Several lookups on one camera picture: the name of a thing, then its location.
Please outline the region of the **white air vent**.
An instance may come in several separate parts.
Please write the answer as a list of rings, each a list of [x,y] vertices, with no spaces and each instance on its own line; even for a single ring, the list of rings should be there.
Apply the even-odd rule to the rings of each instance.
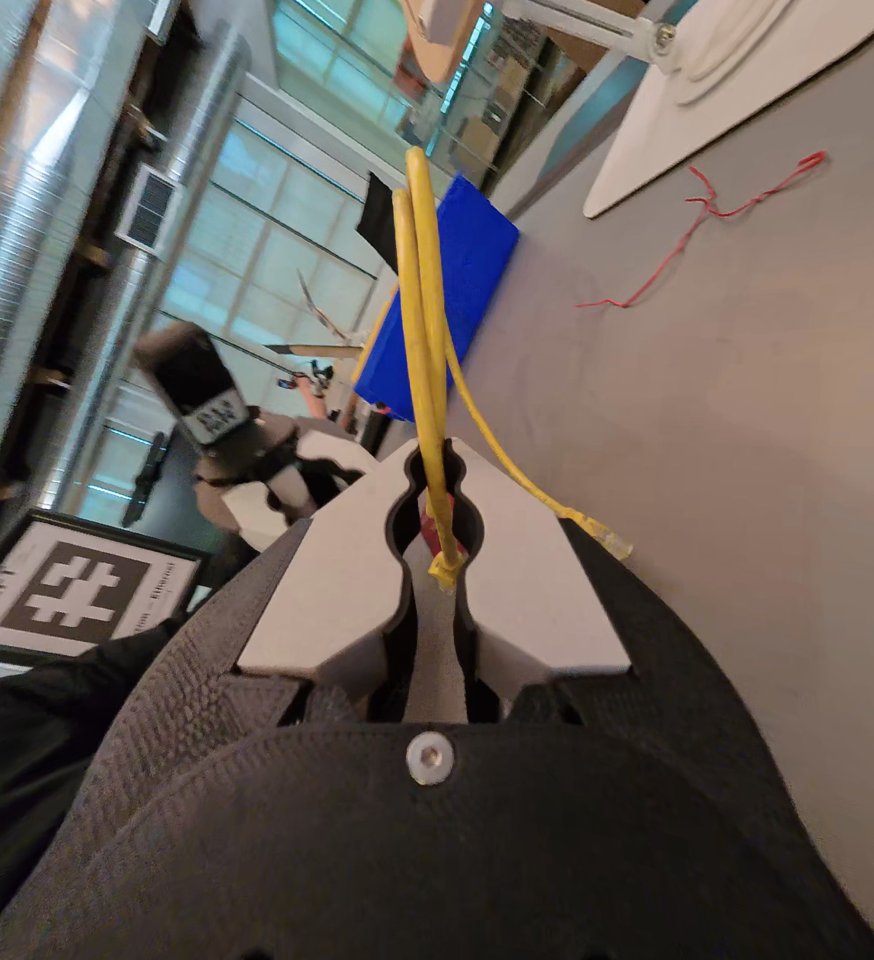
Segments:
[[[149,163],[141,163],[121,212],[115,237],[158,260],[166,258],[183,186]]]

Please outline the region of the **black office chair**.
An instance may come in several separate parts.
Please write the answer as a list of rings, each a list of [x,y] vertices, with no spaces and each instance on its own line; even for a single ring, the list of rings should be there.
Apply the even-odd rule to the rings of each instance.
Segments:
[[[398,274],[394,192],[375,173],[368,174],[368,188],[357,233],[373,248],[384,263]]]

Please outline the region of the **yellow plastic box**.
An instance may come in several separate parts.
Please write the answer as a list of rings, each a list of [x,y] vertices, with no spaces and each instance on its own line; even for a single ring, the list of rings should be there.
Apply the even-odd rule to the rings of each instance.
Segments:
[[[382,307],[381,307],[381,309],[380,309],[380,311],[379,311],[379,313],[378,313],[378,315],[377,315],[377,317],[376,317],[376,320],[375,320],[375,322],[373,323],[373,325],[372,325],[372,327],[371,327],[371,329],[370,329],[370,331],[369,331],[369,333],[368,333],[368,335],[367,335],[367,337],[366,337],[366,339],[365,339],[365,342],[363,343],[363,346],[362,346],[362,348],[361,348],[361,350],[360,350],[360,353],[359,353],[359,355],[358,355],[358,357],[357,357],[357,359],[356,359],[356,364],[355,364],[355,366],[354,366],[354,369],[353,369],[353,372],[352,372],[352,375],[351,375],[351,383],[352,383],[354,386],[356,385],[357,381],[360,379],[360,376],[362,375],[362,371],[363,371],[364,367],[366,366],[366,364],[367,364],[367,362],[368,362],[368,360],[369,360],[369,357],[370,357],[371,352],[372,352],[372,350],[373,350],[374,343],[375,343],[375,341],[376,341],[376,339],[377,339],[377,336],[378,336],[378,334],[379,334],[379,332],[380,332],[380,330],[381,330],[381,328],[382,328],[382,325],[383,325],[385,319],[387,318],[387,316],[388,316],[388,314],[389,314],[391,305],[392,305],[392,303],[393,303],[393,301],[394,301],[394,298],[395,298],[395,295],[397,294],[397,292],[398,292],[398,284],[395,284],[395,285],[393,286],[393,288],[391,289],[391,291],[389,292],[389,294],[387,294],[387,296],[385,297],[385,299],[384,299],[384,301],[383,301],[383,305],[382,305]]]

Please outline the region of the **red twist tie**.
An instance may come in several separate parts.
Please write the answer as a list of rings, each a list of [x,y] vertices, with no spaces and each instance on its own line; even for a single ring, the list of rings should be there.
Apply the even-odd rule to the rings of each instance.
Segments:
[[[625,298],[606,296],[593,301],[577,303],[575,304],[575,308],[601,309],[607,307],[627,310],[635,307],[641,299],[650,293],[658,282],[664,279],[667,272],[675,266],[685,253],[694,235],[704,223],[708,221],[732,221],[739,219],[764,204],[767,200],[777,197],[805,181],[807,177],[814,174],[829,161],[830,155],[828,150],[815,150],[802,157],[785,178],[762,190],[755,196],[748,198],[742,204],[730,209],[719,207],[718,192],[711,179],[696,165],[688,164],[686,171],[695,178],[695,181],[701,188],[701,193],[698,196],[684,198],[684,202],[687,205],[698,207],[699,210],[695,219],[680,237],[677,244],[673,246],[668,254],[659,262],[656,270],[648,276],[647,280],[629,296]]]

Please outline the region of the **blue plastic bin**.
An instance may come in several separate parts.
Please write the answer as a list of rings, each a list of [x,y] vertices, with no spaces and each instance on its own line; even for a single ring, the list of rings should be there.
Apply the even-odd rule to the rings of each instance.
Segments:
[[[463,174],[456,174],[437,205],[444,305],[457,358],[463,362],[514,254],[519,230]],[[354,386],[393,419],[414,420],[399,293]]]

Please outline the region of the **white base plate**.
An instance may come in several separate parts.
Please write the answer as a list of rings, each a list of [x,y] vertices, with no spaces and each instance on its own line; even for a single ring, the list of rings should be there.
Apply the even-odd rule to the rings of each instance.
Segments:
[[[701,1],[648,68],[591,186],[594,219],[874,35],[874,1]]]

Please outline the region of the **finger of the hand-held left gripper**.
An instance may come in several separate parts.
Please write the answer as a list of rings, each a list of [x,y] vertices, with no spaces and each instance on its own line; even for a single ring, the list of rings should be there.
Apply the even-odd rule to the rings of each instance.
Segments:
[[[348,490],[380,467],[371,453],[352,438],[308,431],[297,441],[297,470],[307,483],[332,483]]]
[[[302,478],[239,484],[223,493],[222,499],[239,535],[258,553],[278,541],[294,522],[309,518],[318,509]]]

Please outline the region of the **silver ventilation duct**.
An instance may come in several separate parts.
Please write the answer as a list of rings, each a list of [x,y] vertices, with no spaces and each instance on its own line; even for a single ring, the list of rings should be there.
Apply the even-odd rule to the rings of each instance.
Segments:
[[[0,448],[154,2],[0,2]]]
[[[67,512],[93,458],[136,340],[160,306],[209,175],[232,124],[251,49],[219,19],[181,90],[155,163],[141,163],[115,235],[107,276],[73,385],[48,440],[30,504]]]

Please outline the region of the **black wall monitor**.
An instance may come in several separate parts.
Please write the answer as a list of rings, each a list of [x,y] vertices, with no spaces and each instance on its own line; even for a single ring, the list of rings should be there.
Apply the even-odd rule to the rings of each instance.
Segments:
[[[217,552],[223,536],[198,508],[197,460],[197,450],[179,428],[168,436],[158,434],[134,479],[121,526],[169,544]]]

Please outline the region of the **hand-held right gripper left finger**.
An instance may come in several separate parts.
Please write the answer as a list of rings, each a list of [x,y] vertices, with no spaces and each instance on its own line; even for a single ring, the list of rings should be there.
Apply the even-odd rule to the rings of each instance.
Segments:
[[[418,646],[403,554],[425,485],[408,440],[310,517],[236,667],[343,690],[368,718],[404,719]]]

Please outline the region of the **white plastic bar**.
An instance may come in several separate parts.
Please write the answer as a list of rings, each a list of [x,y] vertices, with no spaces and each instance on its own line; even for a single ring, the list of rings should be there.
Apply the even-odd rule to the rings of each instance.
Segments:
[[[671,23],[592,2],[507,1],[502,10],[506,18],[532,21],[645,63],[669,56],[676,43]]]

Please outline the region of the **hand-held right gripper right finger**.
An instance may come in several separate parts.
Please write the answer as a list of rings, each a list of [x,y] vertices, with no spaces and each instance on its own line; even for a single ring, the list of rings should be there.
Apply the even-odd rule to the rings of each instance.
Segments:
[[[631,658],[556,515],[458,438],[444,464],[465,553],[453,633],[467,720],[496,722],[529,687],[627,673]]]

